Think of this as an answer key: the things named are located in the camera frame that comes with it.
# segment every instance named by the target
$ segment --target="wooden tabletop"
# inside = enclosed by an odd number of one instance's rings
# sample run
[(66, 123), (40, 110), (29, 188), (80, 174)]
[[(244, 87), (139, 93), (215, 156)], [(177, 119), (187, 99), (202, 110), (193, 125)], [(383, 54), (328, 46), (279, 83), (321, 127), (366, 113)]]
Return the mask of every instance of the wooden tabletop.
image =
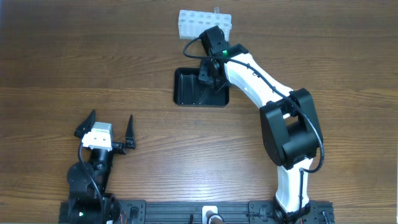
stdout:
[[(232, 88), (225, 108), (172, 100), (175, 69), (200, 63), (182, 55), (178, 12), (219, 6), (231, 44), (313, 96), (325, 163), (310, 198), (333, 202), (337, 223), (395, 223), (396, 1), (0, 3), (0, 222), (58, 221), (78, 161), (73, 132), (92, 109), (120, 141), (134, 115), (137, 149), (115, 157), (109, 181), (117, 198), (272, 200), (276, 166), (249, 98)], [(191, 51), (203, 55), (199, 43)]]

